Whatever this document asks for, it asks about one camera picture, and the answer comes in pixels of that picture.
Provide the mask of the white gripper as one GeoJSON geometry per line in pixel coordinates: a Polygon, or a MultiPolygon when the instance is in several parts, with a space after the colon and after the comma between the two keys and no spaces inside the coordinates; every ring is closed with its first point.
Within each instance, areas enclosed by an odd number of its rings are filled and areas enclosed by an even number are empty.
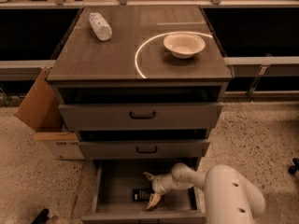
{"type": "Polygon", "coordinates": [[[143,175],[152,183],[152,189],[154,190],[154,193],[149,196],[149,203],[146,207],[147,210],[152,210],[161,200],[160,195],[165,195],[170,191],[172,176],[170,174],[152,175],[149,172],[144,172],[143,175]]]}

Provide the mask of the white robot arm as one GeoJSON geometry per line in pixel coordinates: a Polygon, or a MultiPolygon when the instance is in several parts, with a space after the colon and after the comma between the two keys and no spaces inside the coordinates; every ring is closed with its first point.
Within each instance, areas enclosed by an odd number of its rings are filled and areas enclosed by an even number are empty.
{"type": "Polygon", "coordinates": [[[206,224],[255,224],[254,220],[265,211],[260,190],[228,165],[215,165],[204,174],[184,163],[176,163],[170,173],[143,175],[153,189],[147,210],[155,208],[170,190],[198,188],[204,192],[206,224]]]}

